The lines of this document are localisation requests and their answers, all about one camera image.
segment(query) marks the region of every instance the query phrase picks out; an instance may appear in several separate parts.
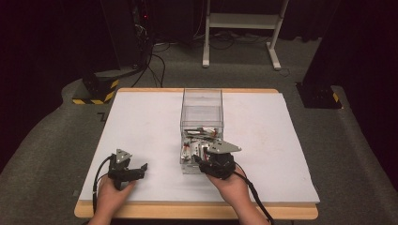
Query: metal stand leg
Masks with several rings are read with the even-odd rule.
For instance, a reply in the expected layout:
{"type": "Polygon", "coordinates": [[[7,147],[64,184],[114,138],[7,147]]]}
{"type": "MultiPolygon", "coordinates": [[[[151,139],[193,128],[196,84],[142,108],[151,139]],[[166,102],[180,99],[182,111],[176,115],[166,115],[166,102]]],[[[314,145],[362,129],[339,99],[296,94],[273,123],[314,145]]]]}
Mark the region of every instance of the metal stand leg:
{"type": "Polygon", "coordinates": [[[275,70],[281,69],[281,64],[279,63],[278,56],[276,55],[276,52],[275,52],[275,43],[276,43],[276,40],[278,39],[278,35],[281,30],[284,13],[286,12],[288,2],[289,2],[289,0],[283,0],[282,9],[281,9],[281,12],[279,13],[279,18],[278,18],[275,30],[272,35],[272,41],[267,42],[267,49],[269,52],[269,56],[271,57],[272,65],[275,68],[275,70]]]}
{"type": "Polygon", "coordinates": [[[208,68],[210,66],[210,48],[208,46],[209,33],[210,33],[210,0],[207,0],[205,46],[203,49],[203,67],[204,68],[208,68]]]}

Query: gray carpet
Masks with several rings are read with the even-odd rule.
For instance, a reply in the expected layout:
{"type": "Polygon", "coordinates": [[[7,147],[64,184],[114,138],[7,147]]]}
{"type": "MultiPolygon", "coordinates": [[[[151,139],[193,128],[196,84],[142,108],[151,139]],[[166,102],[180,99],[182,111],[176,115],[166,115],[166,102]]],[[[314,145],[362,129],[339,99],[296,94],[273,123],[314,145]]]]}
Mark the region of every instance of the gray carpet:
{"type": "MultiPolygon", "coordinates": [[[[159,45],[165,62],[164,87],[275,88],[283,93],[321,203],[316,220],[295,224],[398,224],[398,198],[363,137],[344,89],[333,86],[341,110],[305,109],[295,83],[301,82],[320,41],[279,40],[283,70],[275,71],[264,42],[235,43],[210,49],[210,67],[202,68],[200,47],[159,45]]],[[[212,40],[214,47],[228,43],[212,40]]],[[[161,75],[156,57],[150,64],[161,75]]],[[[138,78],[120,80],[129,87],[138,78]]],[[[74,105],[80,81],[63,90],[64,103],[42,119],[24,139],[0,175],[0,224],[82,224],[73,210],[96,151],[109,105],[74,105]]],[[[148,70],[136,87],[155,87],[148,70]]],[[[131,220],[129,224],[220,224],[217,221],[131,220]]],[[[277,224],[291,224],[277,221],[277,224]]]]}

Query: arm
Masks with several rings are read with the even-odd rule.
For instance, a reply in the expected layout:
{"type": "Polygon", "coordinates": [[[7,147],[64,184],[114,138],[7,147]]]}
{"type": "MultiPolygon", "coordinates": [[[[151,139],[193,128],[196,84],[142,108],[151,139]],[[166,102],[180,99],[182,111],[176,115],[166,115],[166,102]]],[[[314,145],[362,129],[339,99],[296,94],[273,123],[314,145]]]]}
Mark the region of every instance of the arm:
{"type": "Polygon", "coordinates": [[[134,189],[136,181],[131,181],[123,190],[117,190],[114,181],[103,176],[99,183],[97,212],[90,219],[89,225],[109,225],[114,213],[123,205],[134,189]]]}
{"type": "MultiPolygon", "coordinates": [[[[236,168],[236,172],[244,175],[240,168],[236,168]]],[[[266,217],[252,203],[248,186],[240,177],[235,174],[226,180],[210,175],[207,177],[219,190],[222,198],[234,208],[241,225],[269,225],[266,217]]]]}

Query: silver bracket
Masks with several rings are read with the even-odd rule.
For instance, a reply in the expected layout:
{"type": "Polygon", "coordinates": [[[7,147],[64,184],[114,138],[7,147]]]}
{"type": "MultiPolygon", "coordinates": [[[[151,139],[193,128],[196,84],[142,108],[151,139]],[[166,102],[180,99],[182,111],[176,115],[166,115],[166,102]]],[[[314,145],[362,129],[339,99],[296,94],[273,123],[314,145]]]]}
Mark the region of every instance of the silver bracket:
{"type": "Polygon", "coordinates": [[[116,163],[123,162],[131,157],[132,157],[132,154],[125,152],[121,149],[116,149],[116,163]]]}
{"type": "Polygon", "coordinates": [[[215,141],[213,142],[210,147],[207,149],[208,152],[214,154],[224,154],[224,153],[231,153],[231,152],[239,152],[242,149],[234,144],[231,144],[226,141],[215,141]]]}

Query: clear plastic box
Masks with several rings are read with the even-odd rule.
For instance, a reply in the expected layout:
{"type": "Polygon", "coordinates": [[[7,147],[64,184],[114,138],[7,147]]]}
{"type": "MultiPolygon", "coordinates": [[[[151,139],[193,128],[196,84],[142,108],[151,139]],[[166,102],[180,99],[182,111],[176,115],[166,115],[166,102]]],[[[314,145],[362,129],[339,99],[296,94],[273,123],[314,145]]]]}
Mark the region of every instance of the clear plastic box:
{"type": "Polygon", "coordinates": [[[201,173],[193,155],[203,158],[211,140],[222,140],[222,90],[184,89],[180,128],[182,172],[201,173]]]}

